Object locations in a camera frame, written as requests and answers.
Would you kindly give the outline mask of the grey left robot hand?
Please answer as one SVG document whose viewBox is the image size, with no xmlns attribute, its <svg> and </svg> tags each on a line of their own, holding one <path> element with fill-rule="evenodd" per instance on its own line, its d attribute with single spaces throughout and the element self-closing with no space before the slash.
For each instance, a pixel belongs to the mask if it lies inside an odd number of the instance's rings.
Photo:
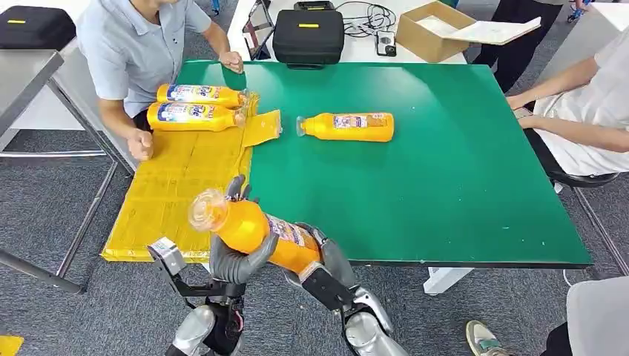
<svg viewBox="0 0 629 356">
<path fill-rule="evenodd" d="M 250 254 L 244 254 L 227 246 L 218 235 L 210 237 L 208 271 L 216 280 L 233 284 L 245 284 L 248 279 L 270 260 L 278 235 L 268 233 L 261 244 Z"/>
</svg>

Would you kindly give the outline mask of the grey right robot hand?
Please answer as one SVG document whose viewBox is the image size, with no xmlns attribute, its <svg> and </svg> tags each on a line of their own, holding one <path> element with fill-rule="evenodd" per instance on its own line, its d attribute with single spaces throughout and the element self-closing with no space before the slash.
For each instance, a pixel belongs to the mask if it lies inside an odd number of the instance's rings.
<svg viewBox="0 0 629 356">
<path fill-rule="evenodd" d="M 328 238 L 319 228 L 304 222 L 297 226 L 306 229 L 316 240 L 325 269 L 342 285 L 351 288 L 358 284 L 355 273 L 339 245 Z"/>
</svg>

